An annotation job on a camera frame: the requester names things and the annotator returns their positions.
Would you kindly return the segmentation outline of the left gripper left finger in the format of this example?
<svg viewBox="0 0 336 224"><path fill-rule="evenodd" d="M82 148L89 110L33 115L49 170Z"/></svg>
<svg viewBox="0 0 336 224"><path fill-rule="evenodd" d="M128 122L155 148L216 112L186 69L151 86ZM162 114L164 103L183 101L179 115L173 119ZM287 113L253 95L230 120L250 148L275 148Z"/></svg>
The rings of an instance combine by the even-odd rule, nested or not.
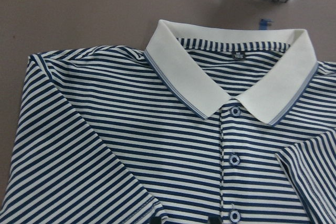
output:
<svg viewBox="0 0 336 224"><path fill-rule="evenodd" d="M162 218L161 217L152 217L151 218L151 224L162 224Z"/></svg>

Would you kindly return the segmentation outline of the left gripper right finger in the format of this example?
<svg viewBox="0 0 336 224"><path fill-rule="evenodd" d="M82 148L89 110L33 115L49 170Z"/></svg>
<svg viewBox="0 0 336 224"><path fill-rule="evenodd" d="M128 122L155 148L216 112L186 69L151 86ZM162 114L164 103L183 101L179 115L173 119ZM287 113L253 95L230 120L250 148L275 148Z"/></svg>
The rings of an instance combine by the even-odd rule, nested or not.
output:
<svg viewBox="0 0 336 224"><path fill-rule="evenodd" d="M222 219L220 216L209 216L208 224L222 224Z"/></svg>

